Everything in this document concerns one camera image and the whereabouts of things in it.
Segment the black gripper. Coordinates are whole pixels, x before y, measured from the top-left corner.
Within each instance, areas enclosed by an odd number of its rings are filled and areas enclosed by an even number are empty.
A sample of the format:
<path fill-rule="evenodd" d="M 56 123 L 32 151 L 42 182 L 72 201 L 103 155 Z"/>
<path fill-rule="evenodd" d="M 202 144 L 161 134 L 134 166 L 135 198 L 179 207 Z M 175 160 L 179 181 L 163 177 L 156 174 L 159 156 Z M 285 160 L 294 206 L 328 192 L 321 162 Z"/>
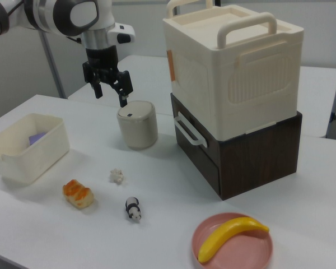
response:
<path fill-rule="evenodd" d="M 90 83 L 97 99 L 102 97 L 100 82 L 112 84 L 119 97 L 120 107 L 127 105 L 127 98 L 133 92 L 128 71 L 118 70 L 118 52 L 116 46 L 106 49 L 86 49 L 87 61 L 82 64 L 86 83 Z"/>

